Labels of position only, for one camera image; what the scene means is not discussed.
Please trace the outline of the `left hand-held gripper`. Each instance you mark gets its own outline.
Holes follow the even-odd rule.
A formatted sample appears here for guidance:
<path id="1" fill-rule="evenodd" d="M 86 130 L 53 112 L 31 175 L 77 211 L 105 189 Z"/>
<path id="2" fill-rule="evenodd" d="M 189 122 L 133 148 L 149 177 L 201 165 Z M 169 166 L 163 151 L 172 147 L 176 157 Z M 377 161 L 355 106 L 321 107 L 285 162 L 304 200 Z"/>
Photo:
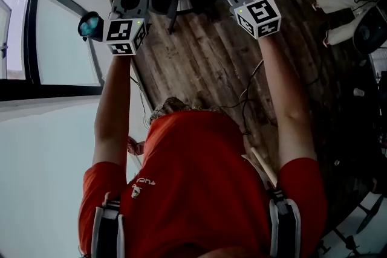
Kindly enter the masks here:
<path id="1" fill-rule="evenodd" d="M 103 43 L 115 56 L 134 56 L 149 33 L 149 0 L 113 0 Z"/>

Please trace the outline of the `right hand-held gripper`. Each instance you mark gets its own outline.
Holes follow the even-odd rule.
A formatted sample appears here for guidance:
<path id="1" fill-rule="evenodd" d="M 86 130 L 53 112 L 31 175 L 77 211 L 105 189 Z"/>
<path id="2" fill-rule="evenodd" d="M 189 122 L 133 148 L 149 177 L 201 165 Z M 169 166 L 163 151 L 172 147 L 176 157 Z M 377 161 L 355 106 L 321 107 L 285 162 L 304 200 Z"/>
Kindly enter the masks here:
<path id="1" fill-rule="evenodd" d="M 236 23 L 255 39 L 279 31 L 282 16 L 274 0 L 227 0 Z"/>

